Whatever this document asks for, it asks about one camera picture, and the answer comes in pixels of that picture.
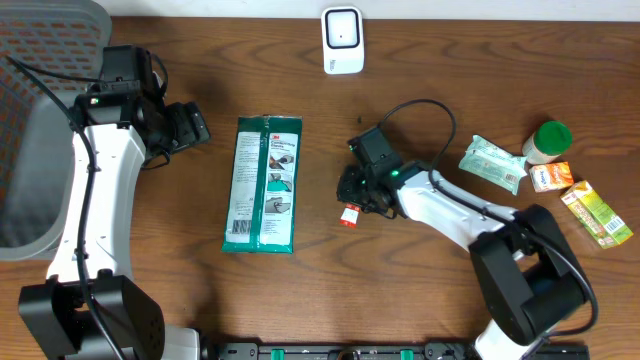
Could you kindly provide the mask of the red white snack packet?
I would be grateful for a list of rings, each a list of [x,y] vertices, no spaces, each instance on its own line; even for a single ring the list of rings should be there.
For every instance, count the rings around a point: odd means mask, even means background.
[[[347,203],[345,209],[340,217],[340,223],[349,228],[355,228],[361,208],[357,205]]]

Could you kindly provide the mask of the green white barcode packet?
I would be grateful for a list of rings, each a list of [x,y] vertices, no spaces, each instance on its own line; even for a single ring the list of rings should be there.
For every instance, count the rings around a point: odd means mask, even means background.
[[[302,125],[296,116],[238,119],[222,251],[293,252]]]

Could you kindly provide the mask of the white teal snack packet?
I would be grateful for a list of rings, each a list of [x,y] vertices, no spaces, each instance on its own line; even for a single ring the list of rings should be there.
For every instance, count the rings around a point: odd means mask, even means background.
[[[527,176],[526,158],[512,155],[485,138],[474,135],[458,167],[517,195],[519,183]]]

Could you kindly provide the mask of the orange tissue packet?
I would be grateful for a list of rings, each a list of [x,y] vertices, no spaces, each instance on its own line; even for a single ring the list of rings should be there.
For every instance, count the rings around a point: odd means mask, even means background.
[[[532,166],[529,176],[537,193],[562,190],[574,184],[568,162]]]

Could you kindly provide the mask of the green lid spice jar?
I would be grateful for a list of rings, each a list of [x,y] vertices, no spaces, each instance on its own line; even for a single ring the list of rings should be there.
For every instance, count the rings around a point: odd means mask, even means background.
[[[553,162],[572,143],[573,135],[564,123],[547,121],[524,142],[522,152],[529,164],[542,165]]]

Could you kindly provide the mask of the green juice carton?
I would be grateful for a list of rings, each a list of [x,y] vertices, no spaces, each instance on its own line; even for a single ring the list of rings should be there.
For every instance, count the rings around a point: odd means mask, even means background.
[[[621,245],[634,235],[586,180],[573,184],[560,199],[602,249]]]

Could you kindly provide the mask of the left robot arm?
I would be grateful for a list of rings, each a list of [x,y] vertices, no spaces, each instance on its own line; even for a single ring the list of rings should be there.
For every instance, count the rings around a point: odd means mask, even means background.
[[[132,207],[147,146],[123,119],[124,96],[79,95],[62,237],[41,285],[22,288],[19,314],[49,359],[212,359],[193,328],[166,324],[133,280]]]

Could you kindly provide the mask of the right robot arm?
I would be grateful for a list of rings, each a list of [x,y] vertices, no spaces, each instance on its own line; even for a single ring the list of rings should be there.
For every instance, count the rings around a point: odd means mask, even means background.
[[[365,213],[428,225],[469,253],[491,315],[473,345],[481,359],[529,359],[559,336],[559,322],[584,304],[598,309],[592,286],[544,207],[498,206],[419,162],[350,165],[337,197]]]

